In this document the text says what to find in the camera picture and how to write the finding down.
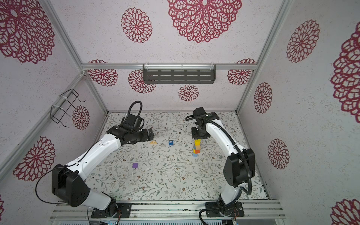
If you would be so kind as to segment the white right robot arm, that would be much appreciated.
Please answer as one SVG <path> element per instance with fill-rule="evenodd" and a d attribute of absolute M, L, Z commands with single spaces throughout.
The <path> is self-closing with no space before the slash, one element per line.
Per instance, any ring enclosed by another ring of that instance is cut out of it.
<path fill-rule="evenodd" d="M 255 153 L 245 149 L 233 138 L 215 112 L 207 113 L 203 107 L 199 107 L 185 120 L 196 121 L 196 125 L 191 128 L 193 139 L 212 137 L 226 158 L 223 175 L 227 186 L 220 195 L 220 202 L 227 205 L 236 202 L 242 193 L 251 195 L 252 178 L 256 174 Z"/>

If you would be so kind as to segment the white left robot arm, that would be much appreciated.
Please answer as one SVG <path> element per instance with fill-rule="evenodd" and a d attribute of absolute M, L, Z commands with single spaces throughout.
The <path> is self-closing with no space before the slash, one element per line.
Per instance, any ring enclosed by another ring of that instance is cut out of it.
<path fill-rule="evenodd" d="M 107 130 L 98 142 L 78 158 L 52 170 L 52 193 L 72 207 L 80 205 L 105 211 L 109 215 L 117 209 L 116 200 L 107 194 L 95 191 L 85 183 L 88 176 L 107 156 L 124 145 L 154 139 L 151 128 L 144 128 L 139 116 L 127 115 L 118 126 Z"/>

